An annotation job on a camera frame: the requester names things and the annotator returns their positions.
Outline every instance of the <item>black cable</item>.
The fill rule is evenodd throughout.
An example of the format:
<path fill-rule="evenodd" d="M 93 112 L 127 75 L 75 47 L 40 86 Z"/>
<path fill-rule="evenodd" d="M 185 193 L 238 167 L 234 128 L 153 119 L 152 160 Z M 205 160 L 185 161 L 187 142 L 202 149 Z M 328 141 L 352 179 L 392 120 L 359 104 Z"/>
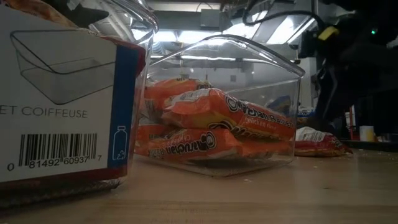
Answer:
<path fill-rule="evenodd" d="M 315 1 L 316 0 L 311 0 L 311 12 L 315 13 Z"/>
<path fill-rule="evenodd" d="M 223 12 L 224 8 L 225 8 L 225 3 L 222 2 L 220 4 L 220 12 Z"/>
<path fill-rule="evenodd" d="M 285 12 L 279 12 L 279 13 L 275 13 L 273 15 L 270 16 L 266 16 L 263 19 L 260 19 L 258 21 L 253 21 L 253 22 L 248 22 L 248 17 L 249 17 L 249 12 L 250 10 L 253 8 L 253 6 L 258 2 L 258 0 L 252 0 L 249 2 L 247 8 L 245 8 L 244 12 L 243 12 L 243 23 L 247 26 L 253 26 L 255 24 L 261 23 L 261 22 L 265 22 L 271 19 L 275 19 L 281 16 L 291 16 L 291 15 L 305 15 L 305 16 L 310 16 L 312 18 L 314 18 L 316 20 L 316 22 L 318 23 L 318 27 L 320 30 L 325 29 L 325 23 L 323 22 L 323 20 L 321 19 L 321 17 L 319 17 L 318 15 L 316 15 L 315 13 L 312 13 L 310 11 L 303 11 L 303 10 L 294 10 L 294 11 L 285 11 Z"/>
<path fill-rule="evenodd" d="M 207 2 L 201 2 L 201 3 L 199 3 L 199 5 L 198 5 L 198 7 L 197 7 L 196 12 L 198 11 L 199 6 L 200 6 L 201 4 L 203 4 L 203 3 L 205 3 L 206 5 L 208 5 L 208 6 L 210 7 L 210 9 L 213 9 L 213 7 L 212 7 L 211 5 L 209 5 Z"/>

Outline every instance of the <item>yellow object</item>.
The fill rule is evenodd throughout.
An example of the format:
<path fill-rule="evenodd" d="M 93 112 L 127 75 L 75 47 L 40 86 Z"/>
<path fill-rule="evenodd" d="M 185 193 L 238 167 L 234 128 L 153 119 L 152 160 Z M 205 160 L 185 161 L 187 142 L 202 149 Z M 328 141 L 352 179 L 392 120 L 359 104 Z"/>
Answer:
<path fill-rule="evenodd" d="M 360 126 L 359 138 L 361 141 L 373 142 L 374 141 L 374 128 L 373 126 Z"/>
<path fill-rule="evenodd" d="M 339 34 L 340 31 L 333 26 L 326 28 L 319 36 L 320 40 L 327 40 L 332 34 Z"/>

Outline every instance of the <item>white cup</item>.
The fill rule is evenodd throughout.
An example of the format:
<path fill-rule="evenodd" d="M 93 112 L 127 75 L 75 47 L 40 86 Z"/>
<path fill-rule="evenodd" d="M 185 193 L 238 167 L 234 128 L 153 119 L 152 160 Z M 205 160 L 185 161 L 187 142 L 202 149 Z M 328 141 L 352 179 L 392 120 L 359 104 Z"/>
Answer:
<path fill-rule="evenodd" d="M 360 126 L 359 127 L 359 138 L 361 141 L 374 141 L 374 129 L 373 126 Z"/>

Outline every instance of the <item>ceiling light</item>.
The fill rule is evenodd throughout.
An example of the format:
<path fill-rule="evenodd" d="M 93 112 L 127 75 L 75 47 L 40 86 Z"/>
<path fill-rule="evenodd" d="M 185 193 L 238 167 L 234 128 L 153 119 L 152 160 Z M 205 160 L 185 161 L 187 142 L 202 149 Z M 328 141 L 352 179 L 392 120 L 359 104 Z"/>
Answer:
<path fill-rule="evenodd" d="M 210 40 L 206 41 L 206 44 L 208 44 L 208 45 L 223 45 L 225 43 L 228 43 L 229 41 L 230 40 L 216 38 L 216 39 L 210 39 Z"/>
<path fill-rule="evenodd" d="M 173 42 L 177 41 L 177 37 L 173 31 L 160 30 L 154 36 L 154 42 Z"/>
<path fill-rule="evenodd" d="M 286 19 L 279 25 L 272 36 L 267 41 L 267 44 L 284 44 L 286 43 L 292 34 L 294 33 L 294 23 L 290 17 Z"/>
<path fill-rule="evenodd" d="M 159 59 L 161 57 L 163 57 L 164 55 L 151 55 L 150 58 L 151 59 Z"/>
<path fill-rule="evenodd" d="M 252 21 L 263 19 L 267 14 L 267 11 L 258 12 L 251 16 Z M 223 31 L 223 34 L 234 34 L 242 37 L 251 39 L 258 30 L 261 24 L 255 24 L 254 26 L 246 26 L 242 22 L 231 26 L 230 28 Z"/>
<path fill-rule="evenodd" d="M 139 29 L 132 29 L 131 32 L 134 35 L 134 38 L 136 40 L 141 39 L 143 36 L 145 36 L 148 33 L 146 31 L 142 31 L 142 30 L 139 30 Z"/>
<path fill-rule="evenodd" d="M 287 42 L 290 44 L 292 43 L 295 39 L 300 37 L 300 35 L 306 31 L 313 23 L 315 22 L 315 19 L 312 18 L 310 19 L 300 30 L 298 30 Z"/>
<path fill-rule="evenodd" d="M 178 41 L 187 44 L 193 44 L 203 40 L 206 37 L 218 34 L 221 34 L 221 32 L 183 31 L 178 37 Z"/>

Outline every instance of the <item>orange snack wrapper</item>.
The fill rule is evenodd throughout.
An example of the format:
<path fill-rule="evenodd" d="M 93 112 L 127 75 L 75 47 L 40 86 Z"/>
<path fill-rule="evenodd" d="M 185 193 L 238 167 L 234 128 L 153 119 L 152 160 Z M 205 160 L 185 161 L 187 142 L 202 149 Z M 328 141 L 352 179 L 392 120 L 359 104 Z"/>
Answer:
<path fill-rule="evenodd" d="M 241 144 L 227 129 L 180 129 L 136 148 L 136 154 L 170 162 L 237 156 Z"/>
<path fill-rule="evenodd" d="M 141 118 L 139 120 L 139 126 L 137 129 L 137 134 L 131 132 L 130 139 L 135 138 L 135 150 L 141 147 L 147 147 L 150 140 L 162 138 L 166 134 L 173 131 L 176 127 L 167 126 L 164 124 L 157 124 L 147 118 Z"/>
<path fill-rule="evenodd" d="M 208 81 L 192 78 L 174 78 L 148 83 L 144 90 L 144 101 L 141 111 L 148 118 L 159 118 L 165 106 L 165 101 L 170 97 L 180 95 L 187 91 L 211 88 Z"/>
<path fill-rule="evenodd" d="M 237 138 L 294 137 L 293 122 L 270 109 L 240 101 L 216 88 L 189 91 L 165 102 L 162 119 L 181 128 L 226 128 Z"/>
<path fill-rule="evenodd" d="M 41 0 L 6 0 L 6 3 L 13 9 L 26 12 L 33 16 L 56 22 L 67 27 L 78 27 L 52 6 Z"/>

